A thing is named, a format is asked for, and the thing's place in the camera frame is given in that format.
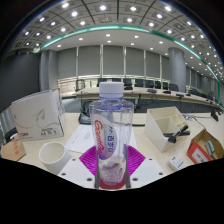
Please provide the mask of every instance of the white cup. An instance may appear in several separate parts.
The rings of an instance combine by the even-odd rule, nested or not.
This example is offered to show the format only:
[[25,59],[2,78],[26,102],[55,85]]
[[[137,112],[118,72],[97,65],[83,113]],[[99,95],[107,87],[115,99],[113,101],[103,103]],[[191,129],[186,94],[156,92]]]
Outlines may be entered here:
[[71,155],[62,143],[49,142],[40,149],[39,159],[49,172],[58,175]]

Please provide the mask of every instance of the plastic bottle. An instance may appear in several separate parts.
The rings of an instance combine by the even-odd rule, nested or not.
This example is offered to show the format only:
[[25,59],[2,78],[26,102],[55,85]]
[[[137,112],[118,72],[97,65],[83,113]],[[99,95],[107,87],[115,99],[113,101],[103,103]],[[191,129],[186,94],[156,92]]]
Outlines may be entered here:
[[100,188],[121,189],[125,185],[127,148],[134,104],[123,100],[124,84],[101,82],[100,98],[89,105],[98,154]]

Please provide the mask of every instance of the bottle label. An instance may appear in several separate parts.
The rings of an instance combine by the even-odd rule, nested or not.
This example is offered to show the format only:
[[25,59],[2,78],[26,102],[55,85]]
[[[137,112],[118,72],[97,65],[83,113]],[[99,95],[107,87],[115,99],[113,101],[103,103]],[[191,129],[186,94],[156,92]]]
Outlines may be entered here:
[[117,133],[106,118],[95,114],[93,119],[99,158],[106,160],[114,154],[117,146]]

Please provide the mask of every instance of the pillar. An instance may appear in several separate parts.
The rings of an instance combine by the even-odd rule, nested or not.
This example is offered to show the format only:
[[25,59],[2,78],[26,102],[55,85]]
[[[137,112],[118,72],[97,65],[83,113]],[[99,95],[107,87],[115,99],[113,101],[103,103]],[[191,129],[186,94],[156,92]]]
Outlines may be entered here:
[[186,91],[186,65],[184,52],[175,47],[169,48],[170,80],[178,85],[179,91]]

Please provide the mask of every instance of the desk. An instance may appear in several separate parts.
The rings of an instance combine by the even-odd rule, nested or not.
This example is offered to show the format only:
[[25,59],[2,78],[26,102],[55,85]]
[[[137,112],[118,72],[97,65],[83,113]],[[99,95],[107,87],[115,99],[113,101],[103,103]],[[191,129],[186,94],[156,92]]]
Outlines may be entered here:
[[[124,90],[124,98],[139,98],[141,94],[141,98],[143,99],[150,99],[151,93],[147,92],[149,88],[141,88],[141,87],[133,87],[133,90]],[[207,99],[200,97],[200,96],[186,96],[186,93],[175,92],[171,91],[171,94],[163,93],[163,89],[156,89],[157,99],[158,100],[170,100],[172,101],[179,101],[179,97],[176,94],[183,94],[184,97],[182,98],[182,102],[189,102],[189,103],[197,103],[197,104],[204,104],[214,106],[216,108],[220,108],[220,106],[213,101],[213,104],[210,104],[210,100],[206,101]],[[94,88],[85,88],[75,93],[77,99],[99,99],[99,87]]]
[[[200,117],[210,117],[210,114],[194,114],[195,116]],[[79,126],[78,122],[78,113],[67,113],[65,114],[65,135],[61,138],[39,140],[39,141],[29,141],[24,142],[24,147],[26,150],[26,155],[19,160],[21,163],[30,164],[37,166],[43,170],[46,170],[41,161],[39,160],[39,150],[47,142],[58,141],[63,144],[66,144],[71,135]],[[224,114],[219,116],[219,122],[215,121],[213,118],[197,118],[197,120],[202,123],[208,132],[214,135],[217,138],[222,146],[224,147]],[[146,114],[134,114],[133,124],[144,124],[146,120]],[[168,161],[171,156],[178,156],[185,161],[187,165],[193,165],[194,163],[186,155],[191,139],[197,135],[203,127],[198,124],[195,120],[188,121],[188,125],[191,128],[191,135],[186,137],[186,140],[183,142],[174,145],[172,149],[169,149],[167,152],[161,153],[156,146],[151,142],[151,140],[144,134],[145,127],[133,127],[137,148],[140,153],[145,157],[153,157],[164,170],[164,172],[169,175],[173,173],[173,170],[169,167]],[[73,158],[78,158],[81,156],[81,153],[69,151]]]

